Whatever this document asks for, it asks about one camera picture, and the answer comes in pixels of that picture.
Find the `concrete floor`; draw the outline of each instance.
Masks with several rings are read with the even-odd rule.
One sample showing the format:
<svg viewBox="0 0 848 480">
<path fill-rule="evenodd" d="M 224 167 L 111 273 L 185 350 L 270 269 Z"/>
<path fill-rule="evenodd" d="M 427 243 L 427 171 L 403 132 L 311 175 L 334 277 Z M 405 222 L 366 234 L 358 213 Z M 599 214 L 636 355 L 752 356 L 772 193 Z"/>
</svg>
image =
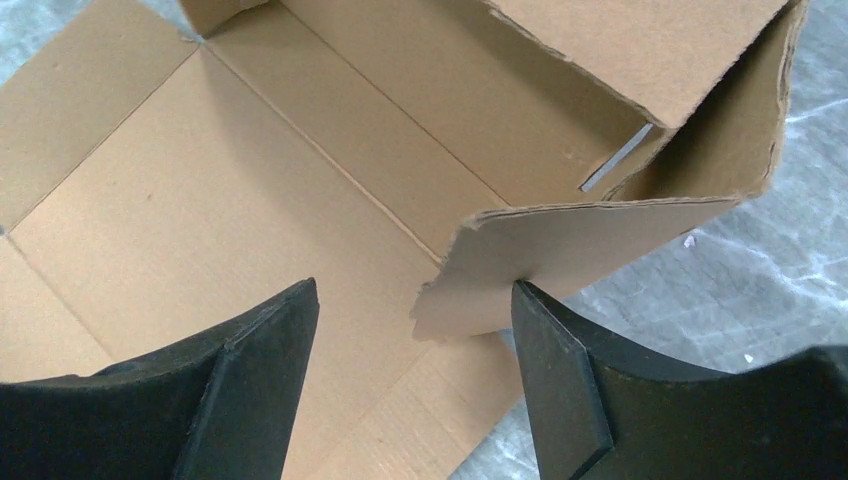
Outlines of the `concrete floor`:
<svg viewBox="0 0 848 480">
<path fill-rule="evenodd" d="M 0 83 L 86 3 L 0 0 Z M 183 23 L 172 0 L 147 3 Z M 812 0 L 792 74 L 783 164 L 768 194 L 565 303 L 650 348 L 730 372 L 811 344 L 848 344 L 845 45 L 848 2 Z M 523 402 L 454 476 L 538 476 Z"/>
</svg>

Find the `cardboard flap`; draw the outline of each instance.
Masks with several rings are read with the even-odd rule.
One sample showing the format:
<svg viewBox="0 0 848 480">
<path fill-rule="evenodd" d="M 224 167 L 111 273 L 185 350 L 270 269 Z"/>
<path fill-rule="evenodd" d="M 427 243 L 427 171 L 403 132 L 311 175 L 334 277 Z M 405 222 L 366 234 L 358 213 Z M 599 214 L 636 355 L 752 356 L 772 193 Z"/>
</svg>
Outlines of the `cardboard flap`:
<svg viewBox="0 0 848 480">
<path fill-rule="evenodd" d="M 268 0 L 177 0 L 191 28 L 206 36 L 237 13 Z"/>
<path fill-rule="evenodd" d="M 0 89 L 0 225 L 13 229 L 196 48 L 136 1 L 91 2 Z"/>
<path fill-rule="evenodd" d="M 493 13 L 617 92 L 682 126 L 788 0 L 485 0 Z"/>
<path fill-rule="evenodd" d="M 808 2 L 779 15 L 616 200 L 762 194 L 780 160 L 793 52 Z"/>
<path fill-rule="evenodd" d="M 412 317 L 419 339 L 509 328 L 515 280 L 563 299 L 729 210 L 736 199 L 610 202 L 481 214 L 457 232 Z"/>
</svg>

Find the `corrugated cardboard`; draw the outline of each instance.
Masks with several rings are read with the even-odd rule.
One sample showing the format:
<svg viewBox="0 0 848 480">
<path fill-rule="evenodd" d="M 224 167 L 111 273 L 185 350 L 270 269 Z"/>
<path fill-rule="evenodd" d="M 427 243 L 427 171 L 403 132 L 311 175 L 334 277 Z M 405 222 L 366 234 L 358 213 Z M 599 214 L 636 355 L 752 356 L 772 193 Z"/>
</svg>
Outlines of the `corrugated cardboard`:
<svg viewBox="0 0 848 480">
<path fill-rule="evenodd" d="M 313 276 L 297 479 L 447 476 L 520 394 L 514 280 L 573 293 L 761 193 L 806 11 L 262 3 L 184 0 L 198 45 L 95 0 L 0 91 L 0 363 L 90 372 Z M 413 304 L 486 335 L 416 341 Z"/>
</svg>

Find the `open cardboard box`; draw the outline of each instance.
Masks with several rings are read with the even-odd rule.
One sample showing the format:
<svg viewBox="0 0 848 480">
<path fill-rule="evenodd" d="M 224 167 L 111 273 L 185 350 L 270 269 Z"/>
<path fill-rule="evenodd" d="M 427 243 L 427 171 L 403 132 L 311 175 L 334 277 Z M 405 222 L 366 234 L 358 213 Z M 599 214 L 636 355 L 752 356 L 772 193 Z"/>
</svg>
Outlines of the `open cardboard box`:
<svg viewBox="0 0 848 480">
<path fill-rule="evenodd" d="M 184 0 L 198 44 L 95 0 L 3 86 L 0 373 L 314 276 L 298 479 L 447 476 L 521 393 L 514 280 L 570 295 L 762 193 L 807 6 L 252 3 Z M 486 335 L 414 340 L 413 305 L 419 339 Z"/>
</svg>

